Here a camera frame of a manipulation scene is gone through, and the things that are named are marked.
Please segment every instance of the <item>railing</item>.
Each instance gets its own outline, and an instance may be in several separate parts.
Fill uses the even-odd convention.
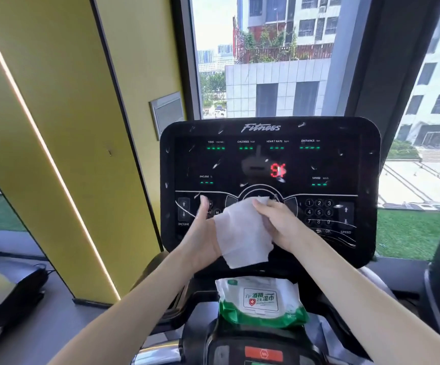
[[[331,58],[333,43],[297,46],[294,53],[289,46],[274,48],[245,48],[236,51],[237,64],[267,63],[271,61],[311,60]]]

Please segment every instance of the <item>red stop button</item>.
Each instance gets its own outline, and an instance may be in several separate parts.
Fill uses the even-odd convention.
[[[257,347],[245,346],[245,357],[251,359],[271,360],[276,362],[283,362],[282,351],[259,349]]]

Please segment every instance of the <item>person's left arm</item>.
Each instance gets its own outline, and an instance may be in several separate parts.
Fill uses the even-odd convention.
[[[121,301],[109,308],[48,365],[128,365],[192,275],[220,257],[215,222],[206,220],[201,196],[198,215],[180,245]]]

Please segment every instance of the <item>black console panel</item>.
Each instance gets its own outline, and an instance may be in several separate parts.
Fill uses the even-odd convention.
[[[177,122],[161,137],[161,233],[172,251],[199,207],[209,216],[251,196],[284,202],[355,267],[375,251],[380,135],[363,118]],[[210,271],[226,271],[220,259]],[[279,249],[269,271],[296,266]]]

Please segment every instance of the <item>person's right arm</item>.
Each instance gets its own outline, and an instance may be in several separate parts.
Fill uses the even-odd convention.
[[[274,242],[291,252],[377,365],[440,363],[440,336],[353,268],[282,203],[253,201]]]

